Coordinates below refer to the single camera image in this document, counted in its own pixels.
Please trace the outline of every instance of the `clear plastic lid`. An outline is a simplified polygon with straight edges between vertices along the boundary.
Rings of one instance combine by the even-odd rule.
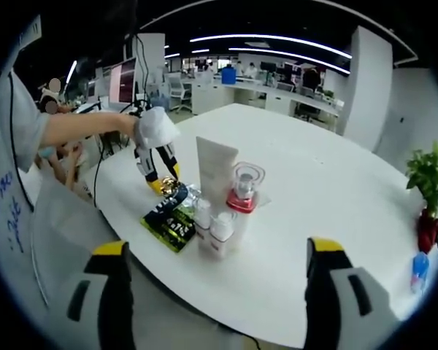
[[[234,191],[240,199],[251,199],[263,182],[266,172],[255,164],[239,162],[234,166]]]

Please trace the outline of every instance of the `red pot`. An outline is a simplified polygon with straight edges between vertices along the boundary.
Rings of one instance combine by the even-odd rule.
[[[432,246],[437,242],[438,218],[431,217],[426,209],[417,221],[417,243],[418,250],[428,254]]]

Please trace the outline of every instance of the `blue bottle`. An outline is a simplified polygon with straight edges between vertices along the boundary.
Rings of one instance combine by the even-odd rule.
[[[237,72],[234,68],[225,67],[222,68],[222,83],[223,84],[235,84],[237,81]]]
[[[412,261],[412,278],[410,279],[410,288],[412,292],[423,292],[425,289],[426,275],[429,271],[429,257],[424,252],[418,253]]]

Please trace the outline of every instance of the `white wall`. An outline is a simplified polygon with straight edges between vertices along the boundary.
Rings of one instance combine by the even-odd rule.
[[[415,149],[438,141],[438,85],[429,69],[394,69],[391,98],[376,154],[401,172]]]
[[[165,63],[164,45],[166,42],[166,35],[163,33],[146,33],[137,35],[143,41],[143,45],[145,47],[146,63],[147,67],[149,68],[147,82],[162,82],[162,72],[164,70]],[[137,40],[137,38],[133,38],[133,55],[134,57],[140,59],[146,74],[146,67],[142,53],[143,50],[141,43]],[[141,91],[144,84],[144,75],[139,67],[139,64],[137,64],[137,82],[139,90]]]
[[[352,61],[337,133],[369,151],[380,142],[391,93],[393,50],[363,27],[352,36]]]
[[[345,101],[345,89],[347,86],[347,77],[336,73],[330,69],[326,70],[323,89],[334,92],[334,97]]]

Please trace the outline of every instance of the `white round table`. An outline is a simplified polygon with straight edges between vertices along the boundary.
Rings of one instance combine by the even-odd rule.
[[[179,124],[174,143],[181,180],[199,183],[196,136],[239,150],[237,160],[262,166],[271,202],[257,209],[243,247],[222,262],[200,253],[196,238],[173,253],[139,220],[161,199],[145,184],[125,149],[104,161],[97,204],[149,271],[194,308],[241,333],[302,347],[307,330],[307,238],[343,245],[389,292],[404,317],[417,252],[418,208],[406,177],[376,155],[334,133],[262,109],[233,104]],[[168,174],[155,159],[159,176]],[[85,179],[93,189],[93,168]]]

